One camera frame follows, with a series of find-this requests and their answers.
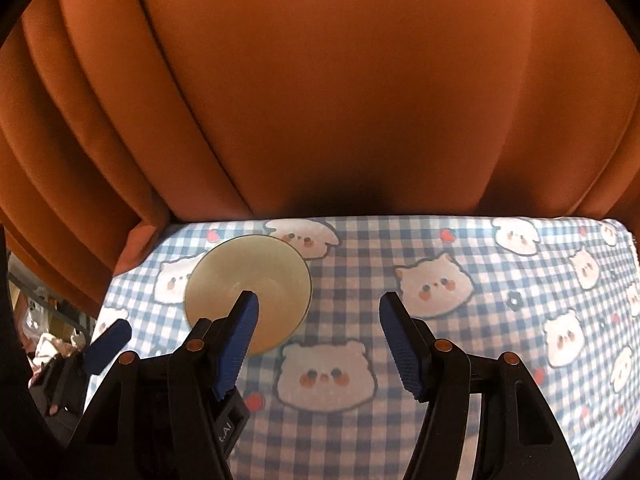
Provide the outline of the blue checkered bear tablecloth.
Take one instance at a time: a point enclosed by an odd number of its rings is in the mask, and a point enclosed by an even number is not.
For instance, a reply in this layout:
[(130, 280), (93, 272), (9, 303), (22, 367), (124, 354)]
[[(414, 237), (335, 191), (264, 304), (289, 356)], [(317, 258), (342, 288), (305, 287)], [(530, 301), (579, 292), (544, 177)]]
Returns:
[(237, 479), (601, 479), (639, 428), (639, 263), (585, 218), (197, 223), (96, 321), (144, 364), (250, 303), (216, 359)]

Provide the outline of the orange curtain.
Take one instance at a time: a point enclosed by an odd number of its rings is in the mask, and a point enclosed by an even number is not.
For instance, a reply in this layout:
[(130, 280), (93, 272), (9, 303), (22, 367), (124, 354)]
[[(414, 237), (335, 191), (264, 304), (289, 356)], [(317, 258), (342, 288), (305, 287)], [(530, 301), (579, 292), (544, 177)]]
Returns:
[(87, 313), (174, 221), (639, 227), (639, 0), (1, 0), (1, 223)]

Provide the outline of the pile of clothes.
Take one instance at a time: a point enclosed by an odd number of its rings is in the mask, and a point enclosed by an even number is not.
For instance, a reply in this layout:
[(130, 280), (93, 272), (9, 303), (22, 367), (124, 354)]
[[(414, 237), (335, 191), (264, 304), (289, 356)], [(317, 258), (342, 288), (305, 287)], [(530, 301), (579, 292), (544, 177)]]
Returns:
[(50, 333), (40, 335), (34, 356), (30, 359), (32, 370), (40, 372), (50, 361), (57, 356), (63, 359), (69, 358), (74, 353), (82, 350), (86, 345), (86, 337), (83, 333), (74, 330), (70, 341), (55, 337)]

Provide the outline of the blue patterned white bowl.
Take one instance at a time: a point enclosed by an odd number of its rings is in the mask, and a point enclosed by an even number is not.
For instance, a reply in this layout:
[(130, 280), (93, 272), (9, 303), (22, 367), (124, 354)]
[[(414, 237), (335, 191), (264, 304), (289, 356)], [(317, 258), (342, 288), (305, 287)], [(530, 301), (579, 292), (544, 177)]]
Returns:
[(216, 320), (232, 309), (241, 292), (257, 296), (259, 316), (248, 354), (280, 347), (306, 318), (311, 276), (299, 252), (267, 235), (243, 235), (221, 243), (196, 265), (186, 284), (184, 310), (194, 324)]

